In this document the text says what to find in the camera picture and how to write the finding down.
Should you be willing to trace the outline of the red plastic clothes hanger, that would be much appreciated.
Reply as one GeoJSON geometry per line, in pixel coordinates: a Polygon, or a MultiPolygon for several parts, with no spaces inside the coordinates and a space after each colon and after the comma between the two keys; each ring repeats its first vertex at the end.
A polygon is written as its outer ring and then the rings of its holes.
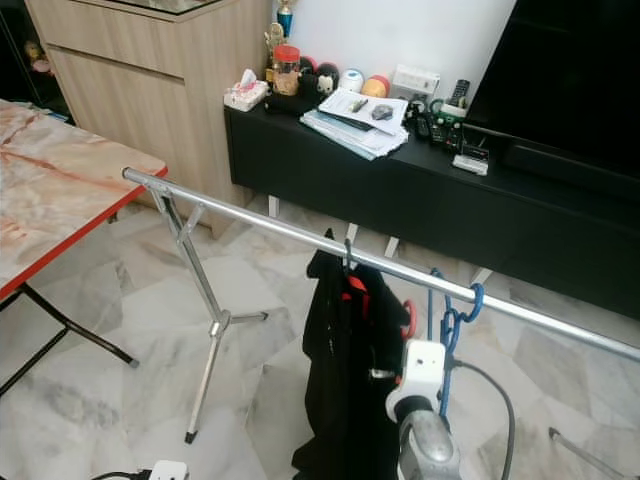
{"type": "Polygon", "coordinates": [[[404,314],[406,314],[406,320],[399,325],[399,334],[404,340],[415,338],[417,332],[417,310],[415,303],[412,300],[404,300],[402,302],[404,314]]]}

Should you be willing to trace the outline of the blue plastic clothes hanger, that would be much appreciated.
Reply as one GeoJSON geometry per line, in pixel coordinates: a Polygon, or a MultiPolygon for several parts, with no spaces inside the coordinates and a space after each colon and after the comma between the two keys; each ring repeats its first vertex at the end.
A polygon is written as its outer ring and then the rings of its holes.
{"type": "Polygon", "coordinates": [[[445,424],[448,424],[448,407],[451,402],[451,383],[452,371],[454,369],[454,352],[456,352],[457,344],[460,343],[461,328],[465,323],[474,323],[483,311],[485,300],[485,289],[481,283],[471,284],[471,291],[474,293],[474,301],[470,311],[463,314],[453,306],[453,297],[449,294],[442,293],[443,310],[438,317],[434,314],[435,307],[435,289],[428,289],[428,333],[426,339],[436,340],[442,344],[444,348],[444,376],[442,388],[440,388],[439,415],[445,424]]]}

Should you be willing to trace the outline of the marble-pattern table with red edge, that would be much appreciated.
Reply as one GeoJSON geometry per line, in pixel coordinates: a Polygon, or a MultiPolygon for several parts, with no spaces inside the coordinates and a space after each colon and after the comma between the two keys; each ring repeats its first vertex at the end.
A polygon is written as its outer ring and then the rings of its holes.
{"type": "Polygon", "coordinates": [[[61,325],[58,334],[1,384],[1,393],[8,393],[70,333],[125,365],[138,366],[136,358],[70,320],[29,283],[141,196],[142,186],[123,177],[127,168],[154,177],[168,174],[168,166],[155,156],[60,122],[33,106],[0,102],[0,307],[26,296],[61,325]]]}

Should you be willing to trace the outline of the silver metal clothes rack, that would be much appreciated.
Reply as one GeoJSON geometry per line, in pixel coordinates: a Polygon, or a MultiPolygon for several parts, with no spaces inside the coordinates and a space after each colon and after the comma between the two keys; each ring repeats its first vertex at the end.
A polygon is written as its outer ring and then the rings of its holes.
{"type": "MultiPolygon", "coordinates": [[[[177,250],[186,260],[189,271],[195,279],[202,298],[204,298],[207,311],[210,312],[212,317],[210,337],[211,344],[209,351],[207,351],[207,360],[204,367],[204,376],[198,384],[197,396],[191,415],[189,415],[189,422],[184,434],[184,440],[186,443],[192,443],[198,434],[198,417],[202,407],[204,407],[207,392],[209,392],[209,383],[214,370],[216,358],[218,358],[218,351],[221,344],[221,339],[224,338],[225,332],[227,332],[228,326],[237,323],[247,323],[247,321],[266,319],[265,312],[260,314],[246,314],[246,315],[232,315],[224,308],[219,306],[218,300],[216,300],[212,288],[207,279],[207,275],[201,262],[197,260],[195,247],[192,246],[191,236],[192,229],[200,220],[201,216],[206,211],[218,212],[218,214],[227,216],[227,218],[244,221],[244,223],[256,225],[262,229],[269,230],[298,241],[308,244],[308,246],[314,247],[317,251],[323,251],[337,255],[342,261],[342,252],[344,251],[344,244],[328,239],[320,234],[308,232],[308,230],[301,229],[287,223],[287,221],[276,220],[270,218],[270,216],[264,216],[256,214],[250,210],[244,209],[244,207],[237,207],[233,204],[227,204],[227,202],[215,200],[201,193],[187,189],[186,187],[178,186],[178,184],[169,182],[156,175],[150,175],[140,172],[140,170],[127,166],[123,169],[123,177],[132,182],[138,184],[142,188],[145,188],[147,192],[151,193],[156,202],[157,209],[160,214],[164,215],[166,225],[170,229],[170,233],[175,241],[177,250]]],[[[369,266],[371,269],[379,270],[380,273],[385,273],[390,276],[396,276],[404,282],[410,282],[415,285],[421,285],[426,289],[435,289],[436,292],[442,294],[449,294],[457,300],[470,302],[474,301],[474,293],[471,291],[471,287],[463,287],[460,284],[454,284],[448,282],[440,276],[425,273],[411,268],[398,262],[396,260],[388,259],[379,255],[370,255],[361,250],[355,250],[353,248],[353,256],[355,256],[356,262],[361,266],[369,266]]],[[[545,314],[540,314],[530,308],[525,308],[511,303],[507,300],[500,300],[495,296],[489,296],[485,293],[484,308],[490,308],[500,312],[500,314],[509,315],[511,317],[517,317],[517,319],[524,320],[526,323],[530,323],[534,326],[539,326],[541,329],[549,330],[549,332],[562,335],[572,340],[579,340],[579,342],[589,344],[598,349],[603,349],[623,358],[630,358],[635,362],[640,362],[640,348],[634,346],[628,346],[628,344],[620,342],[620,340],[614,340],[607,337],[607,335],[600,335],[589,330],[582,329],[580,326],[575,326],[567,323],[562,323],[561,320],[553,319],[545,314]]],[[[454,369],[462,369],[465,367],[465,361],[454,360],[454,369]]]]}

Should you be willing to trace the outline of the pink tissue box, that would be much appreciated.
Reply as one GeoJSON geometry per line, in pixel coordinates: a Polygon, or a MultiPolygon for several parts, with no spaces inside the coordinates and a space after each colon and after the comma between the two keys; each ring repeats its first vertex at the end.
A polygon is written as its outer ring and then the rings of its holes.
{"type": "Polygon", "coordinates": [[[259,102],[265,100],[270,93],[269,83],[257,78],[252,69],[244,69],[239,81],[225,90],[223,102],[228,108],[234,108],[243,113],[255,108],[259,102]]]}

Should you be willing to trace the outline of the jar with red lid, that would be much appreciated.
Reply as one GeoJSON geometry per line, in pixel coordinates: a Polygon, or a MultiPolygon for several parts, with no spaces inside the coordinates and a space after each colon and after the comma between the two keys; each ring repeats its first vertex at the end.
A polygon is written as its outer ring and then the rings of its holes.
{"type": "Polygon", "coordinates": [[[273,59],[273,90],[283,96],[296,96],[300,90],[300,50],[297,47],[276,45],[271,52],[273,59]]]}

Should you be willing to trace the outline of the black mouse-ear plush toys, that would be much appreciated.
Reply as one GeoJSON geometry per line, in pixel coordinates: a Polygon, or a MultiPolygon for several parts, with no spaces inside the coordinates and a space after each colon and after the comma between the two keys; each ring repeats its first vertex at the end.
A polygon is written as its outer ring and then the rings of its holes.
{"type": "Polygon", "coordinates": [[[323,101],[332,95],[338,87],[342,72],[337,65],[324,61],[319,63],[310,58],[302,56],[300,59],[300,96],[308,100],[323,101]]]}

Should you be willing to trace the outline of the blue trophy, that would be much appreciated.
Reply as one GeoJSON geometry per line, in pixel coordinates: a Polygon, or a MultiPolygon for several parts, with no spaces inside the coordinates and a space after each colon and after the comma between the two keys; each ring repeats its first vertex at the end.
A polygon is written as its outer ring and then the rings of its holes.
{"type": "Polygon", "coordinates": [[[276,23],[282,28],[282,36],[284,38],[291,37],[291,31],[294,19],[294,4],[298,0],[276,0],[276,23]]]}

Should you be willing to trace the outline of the black shirt with red label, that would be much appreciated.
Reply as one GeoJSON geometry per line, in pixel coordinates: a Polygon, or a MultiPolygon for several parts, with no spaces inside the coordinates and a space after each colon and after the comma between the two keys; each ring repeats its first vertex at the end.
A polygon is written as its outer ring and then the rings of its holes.
{"type": "Polygon", "coordinates": [[[385,399],[402,370],[410,312],[369,266],[348,269],[317,251],[306,274],[316,282],[301,342],[314,435],[292,454],[294,480],[397,480],[399,429],[385,399]]]}

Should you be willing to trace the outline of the black TV console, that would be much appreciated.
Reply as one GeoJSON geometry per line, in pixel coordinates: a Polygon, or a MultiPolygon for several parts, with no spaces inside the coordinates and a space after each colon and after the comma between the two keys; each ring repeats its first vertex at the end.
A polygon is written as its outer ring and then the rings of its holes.
{"type": "Polygon", "coordinates": [[[640,204],[410,141],[367,160],[262,108],[227,108],[238,186],[640,319],[640,204]]]}

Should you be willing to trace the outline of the green mug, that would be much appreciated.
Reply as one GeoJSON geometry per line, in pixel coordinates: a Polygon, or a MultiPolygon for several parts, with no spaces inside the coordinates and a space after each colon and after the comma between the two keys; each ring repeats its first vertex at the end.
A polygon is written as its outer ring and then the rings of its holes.
{"type": "Polygon", "coordinates": [[[468,110],[456,102],[434,99],[421,110],[422,119],[428,120],[428,137],[435,145],[443,145],[449,137],[456,136],[454,131],[461,128],[462,120],[468,110]]]}

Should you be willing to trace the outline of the small white device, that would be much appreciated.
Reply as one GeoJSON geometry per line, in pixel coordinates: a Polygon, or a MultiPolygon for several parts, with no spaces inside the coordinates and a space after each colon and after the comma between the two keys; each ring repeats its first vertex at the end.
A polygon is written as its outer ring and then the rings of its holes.
{"type": "Polygon", "coordinates": [[[489,160],[490,154],[486,148],[463,145],[453,156],[451,165],[477,177],[486,177],[490,169],[489,160]]]}

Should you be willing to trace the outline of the black remote control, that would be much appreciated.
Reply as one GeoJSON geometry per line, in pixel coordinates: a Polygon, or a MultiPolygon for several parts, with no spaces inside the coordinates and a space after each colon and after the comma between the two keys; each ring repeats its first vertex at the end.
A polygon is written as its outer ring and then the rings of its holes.
{"type": "Polygon", "coordinates": [[[454,83],[452,95],[448,97],[445,104],[453,106],[453,108],[467,108],[467,95],[470,91],[470,81],[468,79],[457,79],[454,83]]]}

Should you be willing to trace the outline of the black soundbar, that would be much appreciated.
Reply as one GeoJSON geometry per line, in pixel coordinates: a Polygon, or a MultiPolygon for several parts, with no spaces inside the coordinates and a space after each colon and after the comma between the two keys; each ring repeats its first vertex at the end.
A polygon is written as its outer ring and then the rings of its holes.
{"type": "Polygon", "coordinates": [[[640,175],[628,175],[576,159],[556,148],[512,143],[502,156],[503,164],[521,172],[558,180],[568,186],[590,189],[640,204],[640,175]]]}

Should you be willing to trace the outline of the black flat-screen TV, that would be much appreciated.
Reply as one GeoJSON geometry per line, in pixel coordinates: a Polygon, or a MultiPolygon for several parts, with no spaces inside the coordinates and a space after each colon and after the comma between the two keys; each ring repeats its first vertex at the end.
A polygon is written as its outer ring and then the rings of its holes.
{"type": "Polygon", "coordinates": [[[516,0],[467,123],[640,180],[640,0],[516,0]]]}

